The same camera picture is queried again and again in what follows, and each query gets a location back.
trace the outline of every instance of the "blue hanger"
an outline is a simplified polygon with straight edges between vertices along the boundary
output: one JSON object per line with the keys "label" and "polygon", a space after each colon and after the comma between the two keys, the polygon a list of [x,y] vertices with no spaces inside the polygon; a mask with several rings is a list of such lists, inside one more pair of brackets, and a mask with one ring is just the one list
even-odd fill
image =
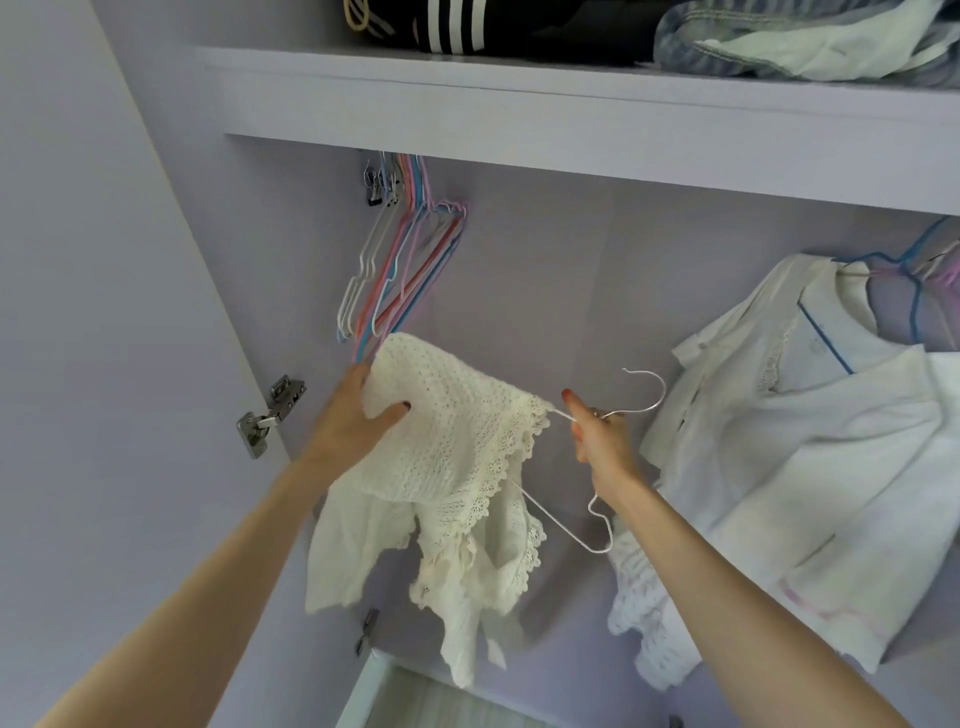
{"label": "blue hanger", "polygon": [[[873,251],[872,253],[866,253],[864,255],[856,255],[854,257],[834,258],[834,260],[837,261],[838,263],[845,263],[847,265],[850,265],[851,263],[857,263],[857,262],[860,262],[861,260],[869,260],[871,258],[877,257],[880,260],[890,263],[891,265],[896,265],[900,270],[900,272],[903,273],[903,275],[906,276],[910,280],[910,282],[913,283],[913,301],[911,301],[910,303],[909,323],[910,323],[910,338],[914,344],[920,343],[920,327],[917,325],[917,316],[920,313],[920,296],[924,292],[924,284],[920,279],[918,279],[916,276],[913,275],[913,272],[908,267],[908,264],[915,257],[917,257],[917,255],[920,254],[920,251],[923,249],[924,245],[926,245],[926,243],[929,242],[930,237],[933,235],[933,233],[936,232],[937,229],[941,225],[943,225],[948,218],[949,218],[949,215],[944,215],[940,219],[934,221],[923,232],[923,234],[920,237],[918,237],[916,241],[914,241],[913,245],[911,245],[909,248],[903,251],[902,255],[898,257],[890,257],[888,254],[886,254],[883,251]],[[840,362],[844,364],[845,368],[847,367],[843,359],[840,359]]]}

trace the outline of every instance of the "cabinet hinge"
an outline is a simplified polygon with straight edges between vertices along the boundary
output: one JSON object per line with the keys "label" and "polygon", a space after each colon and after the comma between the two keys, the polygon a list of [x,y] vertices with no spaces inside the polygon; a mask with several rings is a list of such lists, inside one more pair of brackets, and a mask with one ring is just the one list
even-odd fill
{"label": "cabinet hinge", "polygon": [[363,632],[360,633],[360,639],[357,640],[357,644],[353,646],[353,654],[357,657],[363,654],[364,645],[370,642],[370,638],[373,636],[373,630],[376,628],[376,618],[379,616],[379,609],[371,609],[367,613],[367,617],[363,620]]}
{"label": "cabinet hinge", "polygon": [[270,409],[265,415],[254,415],[248,412],[237,420],[237,429],[240,430],[240,436],[254,460],[267,450],[267,433],[271,427],[276,427],[283,422],[290,410],[306,392],[306,385],[299,379],[291,379],[283,375],[274,386],[270,388],[270,396],[267,404]]}

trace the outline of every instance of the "white shelf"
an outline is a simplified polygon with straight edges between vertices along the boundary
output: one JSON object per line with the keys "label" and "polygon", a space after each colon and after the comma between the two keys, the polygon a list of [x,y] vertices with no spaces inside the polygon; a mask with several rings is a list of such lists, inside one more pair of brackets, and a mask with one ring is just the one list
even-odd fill
{"label": "white shelf", "polygon": [[227,133],[960,214],[960,93],[204,48]]}

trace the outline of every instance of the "hanger hook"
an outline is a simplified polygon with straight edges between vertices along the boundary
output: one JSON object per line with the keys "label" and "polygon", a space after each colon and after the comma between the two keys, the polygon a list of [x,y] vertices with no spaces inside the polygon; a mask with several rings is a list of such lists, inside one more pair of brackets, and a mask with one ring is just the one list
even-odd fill
{"label": "hanger hook", "polygon": [[628,375],[650,375],[656,377],[660,383],[660,397],[649,407],[644,407],[643,409],[614,409],[613,412],[601,415],[601,420],[606,420],[610,415],[636,415],[640,412],[649,412],[652,409],[657,409],[666,399],[666,381],[656,372],[651,372],[649,369],[627,369],[626,367],[623,367],[623,371]]}

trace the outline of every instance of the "white lace top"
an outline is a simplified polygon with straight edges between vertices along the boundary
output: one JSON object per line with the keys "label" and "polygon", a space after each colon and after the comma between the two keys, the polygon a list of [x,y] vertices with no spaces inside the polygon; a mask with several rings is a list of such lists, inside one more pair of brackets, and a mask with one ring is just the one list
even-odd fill
{"label": "white lace top", "polygon": [[[518,488],[551,405],[483,375],[409,334],[387,338],[364,385],[368,415],[396,401],[410,413],[333,484],[307,562],[306,609],[359,600],[379,553],[423,554],[411,599],[444,621],[441,653],[461,687],[473,681],[477,630],[506,615],[540,565],[543,527]],[[488,630],[491,659],[503,665]]]}

